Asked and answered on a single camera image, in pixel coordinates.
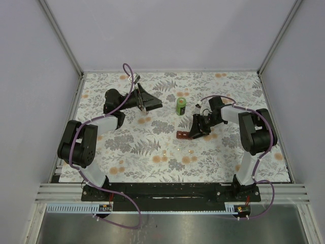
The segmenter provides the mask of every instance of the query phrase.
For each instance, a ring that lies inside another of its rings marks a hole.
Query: white wall
[[[19,243],[78,77],[36,0],[0,1],[0,243]]]
[[[325,236],[325,2],[305,0],[263,73],[294,176]]]
[[[295,0],[47,0],[83,70],[257,70]]]

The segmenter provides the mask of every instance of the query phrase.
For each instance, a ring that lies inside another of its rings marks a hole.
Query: purple cable
[[[102,218],[100,218],[100,219],[101,219],[102,221],[105,221],[105,222],[110,223],[110,224],[112,224],[112,225],[116,225],[116,226],[118,226],[118,227],[122,227],[122,228],[125,228],[125,229],[133,229],[133,230],[134,230],[134,229],[138,229],[138,228],[140,228],[140,227],[141,227],[141,223],[142,223],[142,216],[141,216],[140,209],[139,209],[139,207],[137,206],[137,204],[134,202],[134,200],[132,200],[132,198],[130,198],[129,196],[127,196],[127,195],[124,194],[124,193],[116,192],[116,191],[111,191],[111,190],[107,190],[107,189],[104,189],[104,188],[101,188],[101,187],[98,187],[98,186],[94,185],[92,182],[90,182],[90,181],[87,179],[87,177],[86,177],[86,176],[81,172],[81,170],[80,170],[78,167],[73,166],[73,164],[72,164],[72,154],[73,154],[73,150],[74,150],[74,148],[75,148],[76,140],[78,139],[78,135],[79,135],[81,129],[82,129],[86,124],[88,124],[88,123],[90,123],[90,122],[92,122],[92,121],[95,121],[95,120],[100,119],[100,118],[105,118],[105,117],[107,117],[108,115],[114,113],[114,112],[117,111],[120,107],[122,107],[122,106],[124,105],[124,103],[126,103],[126,101],[128,100],[128,98],[130,97],[130,95],[131,95],[131,93],[132,93],[132,90],[133,90],[133,87],[134,87],[134,77],[133,77],[133,71],[132,71],[131,67],[130,67],[128,64],[126,64],[126,63],[123,64],[123,69],[124,69],[125,73],[126,73],[127,75],[129,75],[128,72],[125,70],[125,66],[128,67],[128,69],[130,70],[131,76],[132,76],[132,84],[131,84],[131,89],[130,89],[129,93],[127,94],[127,96],[126,96],[126,98],[124,99],[124,101],[123,101],[123,102],[122,102],[122,103],[121,103],[117,108],[115,108],[113,111],[109,112],[108,114],[105,114],[105,115],[102,115],[102,116],[98,116],[98,117],[96,117],[96,118],[93,118],[93,119],[91,119],[91,120],[87,120],[86,122],[84,122],[84,123],[83,123],[83,124],[78,128],[78,130],[77,130],[77,132],[76,132],[76,135],[75,135],[75,137],[74,137],[74,139],[73,139],[73,141],[72,141],[72,145],[71,145],[71,149],[70,149],[70,154],[69,154],[69,165],[70,165],[71,168],[78,170],[78,172],[80,173],[81,177],[82,177],[82,178],[83,178],[83,179],[84,179],[84,180],[85,180],[89,185],[91,185],[92,187],[94,187],[94,188],[96,188],[96,189],[98,189],[98,190],[104,191],[104,192],[109,192],[109,193],[118,194],[118,195],[121,195],[121,196],[127,198],[127,199],[128,199],[128,200],[129,200],[129,201],[130,201],[130,202],[131,202],[131,203],[136,207],[136,209],[137,209],[137,211],[138,211],[138,213],[139,213],[139,223],[138,223],[136,226],[125,226],[125,225],[120,225],[120,224],[117,224],[117,223],[115,223],[115,222],[112,222],[112,221],[109,221],[109,220],[105,220],[105,219],[102,219]]]
[[[207,97],[205,97],[205,98],[202,98],[200,101],[203,101],[203,100],[205,100],[205,99],[207,99],[207,98],[211,98],[211,97],[215,97],[215,96],[218,96],[218,95],[207,96]],[[268,207],[267,207],[263,212],[261,212],[260,214],[258,214],[258,215],[256,215],[256,216],[252,216],[252,217],[250,217],[250,219],[257,219],[257,218],[259,218],[259,217],[265,215],[265,214],[266,214],[266,213],[271,209],[271,207],[272,207],[272,205],[273,205],[273,202],[274,202],[274,198],[275,198],[275,189],[274,189],[273,184],[272,184],[270,181],[268,181],[268,180],[266,180],[266,179],[262,179],[262,180],[260,180],[260,181],[256,181],[256,179],[255,179],[255,174],[256,174],[256,171],[257,171],[258,165],[259,165],[259,163],[260,163],[262,157],[264,157],[264,156],[265,156],[269,151],[271,151],[271,149],[272,149],[272,146],[273,146],[273,133],[272,133],[272,130],[271,130],[271,127],[270,127],[269,123],[267,122],[267,120],[266,120],[266,119],[265,119],[261,114],[257,113],[257,112],[256,112],[255,110],[253,110],[253,109],[249,109],[249,108],[244,108],[244,107],[236,106],[235,104],[237,104],[237,102],[236,102],[234,99],[232,99],[232,98],[229,98],[229,97],[226,97],[226,96],[220,96],[220,97],[222,97],[222,98],[227,98],[227,99],[233,101],[232,107],[234,107],[234,108],[241,109],[241,110],[245,110],[245,111],[249,111],[249,112],[252,112],[252,113],[256,114],[256,115],[257,115],[261,120],[263,120],[263,122],[265,123],[265,125],[266,125],[266,127],[268,128],[268,131],[269,131],[269,133],[270,133],[270,138],[271,138],[271,140],[270,140],[270,146],[269,146],[269,148],[268,148],[264,153],[262,153],[262,154],[258,157],[258,159],[257,159],[257,161],[256,161],[256,163],[255,163],[255,166],[254,166],[254,168],[253,168],[252,178],[253,178],[253,181],[254,181],[256,184],[261,184],[261,183],[268,183],[268,184],[270,184],[270,186],[271,186],[271,188],[272,188],[272,199],[271,199],[270,205],[269,205],[269,206],[268,206]]]

